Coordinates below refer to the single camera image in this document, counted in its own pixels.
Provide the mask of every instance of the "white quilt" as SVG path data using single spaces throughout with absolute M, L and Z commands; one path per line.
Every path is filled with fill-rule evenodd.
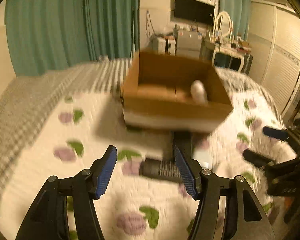
M 266 180 L 243 159 L 242 151 L 250 146 L 278 162 L 295 154 L 286 143 L 262 134 L 265 125 L 281 127 L 257 92 L 236 93 L 232 102 L 233 112 L 202 139 L 200 147 L 212 155 L 212 170 L 217 175 L 233 178 L 243 174 L 269 212 L 272 198 L 266 195 Z M 129 175 L 137 173 L 138 163 L 145 156 L 161 159 L 164 154 L 172 154 L 171 135 L 127 131 L 121 104 L 109 94 L 90 93 L 60 101 L 33 146 L 22 150 L 2 195 L 0 231 L 4 236 L 15 239 L 29 206 L 50 175 L 59 179 L 74 176 L 102 157 L 109 145 L 118 152 L 130 149 L 140 156 L 133 156 L 132 163 L 127 157 L 118 160 L 106 193 L 94 202 L 105 239 L 186 239 L 198 202 L 185 194 L 182 185 Z M 75 239 L 73 212 L 68 211 L 68 217 Z

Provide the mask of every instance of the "silver screw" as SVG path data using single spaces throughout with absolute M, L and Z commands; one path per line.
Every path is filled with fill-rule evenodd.
M 211 171 L 208 170 L 208 169 L 203 169 L 203 170 L 202 170 L 202 173 L 203 173 L 204 175 L 210 175 L 210 174 L 211 174 Z
M 241 176 L 241 175 L 237 176 L 236 179 L 237 179 L 237 181 L 239 181 L 239 182 L 243 182 L 243 181 L 244 181 L 244 177 Z
M 52 176 L 50 176 L 49 178 L 48 178 L 48 181 L 49 182 L 54 182 L 55 180 L 56 180 L 56 176 L 54 176 L 54 175 L 52 175 Z
M 84 176 L 87 176 L 87 175 L 89 175 L 90 174 L 90 170 L 89 169 L 84 169 L 82 172 L 81 172 L 81 174 L 82 175 L 84 175 Z
M 279 179 L 275 178 L 272 180 L 272 184 L 277 184 L 279 182 Z

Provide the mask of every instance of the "teal curtain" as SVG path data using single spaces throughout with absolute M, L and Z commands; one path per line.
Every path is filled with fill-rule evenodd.
M 241 35 L 244 40 L 248 37 L 251 0 L 219 0 L 219 11 L 230 15 L 235 36 Z
M 8 47 L 17 76 L 130 57 L 139 48 L 139 0 L 7 0 Z

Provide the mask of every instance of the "television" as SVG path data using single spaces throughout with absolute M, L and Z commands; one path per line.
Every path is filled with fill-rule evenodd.
M 197 0 L 175 0 L 175 18 L 213 25 L 213 15 L 213 5 Z

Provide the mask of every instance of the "checkered fabric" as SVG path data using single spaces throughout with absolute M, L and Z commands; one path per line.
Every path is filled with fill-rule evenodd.
M 41 77 L 18 77 L 0 100 L 0 199 L 21 150 L 32 145 L 48 116 L 64 97 L 78 92 L 117 94 L 131 66 L 121 58 L 81 64 L 64 71 L 49 71 Z M 257 90 L 282 124 L 272 97 L 245 74 L 217 69 L 228 93 Z

